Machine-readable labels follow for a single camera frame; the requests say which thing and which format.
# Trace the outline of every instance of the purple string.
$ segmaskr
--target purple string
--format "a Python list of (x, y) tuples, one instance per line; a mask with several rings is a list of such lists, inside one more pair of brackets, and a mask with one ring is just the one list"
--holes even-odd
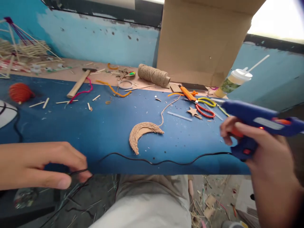
[(26, 42), (25, 42), (25, 39), (27, 39), (31, 44), (34, 45), (34, 43), (31, 40), (29, 40), (29, 38), (27, 38), (26, 34), (23, 33), (20, 29), (18, 29), (15, 26), (15, 24), (13, 23), (13, 20), (10, 17), (5, 17), (4, 19), (14, 29), (14, 31), (19, 36), (20, 40), (22, 40), (22, 42), (24, 43), (25, 46), (27, 45)]

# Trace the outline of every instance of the white pants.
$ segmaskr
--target white pants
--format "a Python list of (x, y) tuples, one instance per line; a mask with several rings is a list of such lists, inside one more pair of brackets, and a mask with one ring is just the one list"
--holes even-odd
[(122, 175), (114, 205), (90, 228), (190, 228), (188, 176)]

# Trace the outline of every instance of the red yarn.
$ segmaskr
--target red yarn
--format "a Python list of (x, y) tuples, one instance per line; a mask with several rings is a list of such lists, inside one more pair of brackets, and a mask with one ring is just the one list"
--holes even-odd
[(93, 85), (92, 85), (91, 79), (89, 79), (89, 78), (87, 78), (87, 79), (88, 79), (89, 82), (90, 82), (91, 88), (90, 88), (88, 91), (82, 91), (82, 92), (77, 93), (77, 94), (70, 100), (69, 104), (71, 104), (71, 103), (73, 102), (73, 100), (74, 100), (77, 96), (79, 96), (80, 94), (86, 93), (86, 92), (89, 93), (89, 92), (91, 92), (91, 91), (93, 90)]
[(9, 96), (15, 102), (25, 102), (28, 101), (31, 97), (34, 97), (35, 94), (26, 84), (16, 83), (10, 86)]

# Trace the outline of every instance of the wooden hammer handle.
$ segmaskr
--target wooden hammer handle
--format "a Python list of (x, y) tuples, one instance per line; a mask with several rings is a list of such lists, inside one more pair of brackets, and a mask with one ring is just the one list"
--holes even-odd
[(91, 72), (90, 70), (87, 70), (86, 72), (84, 72), (84, 74), (81, 76), (81, 78), (78, 80), (78, 82), (76, 82), (76, 84), (74, 85), (74, 87), (67, 94), (68, 98), (73, 98), (75, 96), (75, 94), (77, 93), (77, 91), (79, 90), (79, 88), (82, 86), (82, 84), (85, 81), (85, 79), (87, 78), (87, 76), (89, 76), (90, 72)]

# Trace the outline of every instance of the hammer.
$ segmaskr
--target hammer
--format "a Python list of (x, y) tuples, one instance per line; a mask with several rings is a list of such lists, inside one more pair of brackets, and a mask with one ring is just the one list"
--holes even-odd
[(77, 91), (79, 90), (79, 88), (81, 87), (81, 85), (83, 84), (83, 82), (85, 81), (85, 79), (87, 78), (87, 76), (89, 76), (91, 72), (97, 71), (97, 69), (93, 69), (93, 68), (82, 68), (82, 70), (84, 71), (84, 74), (81, 76), (78, 82), (76, 82), (76, 84), (71, 89), (71, 91), (67, 94), (68, 98), (73, 98), (77, 93)]

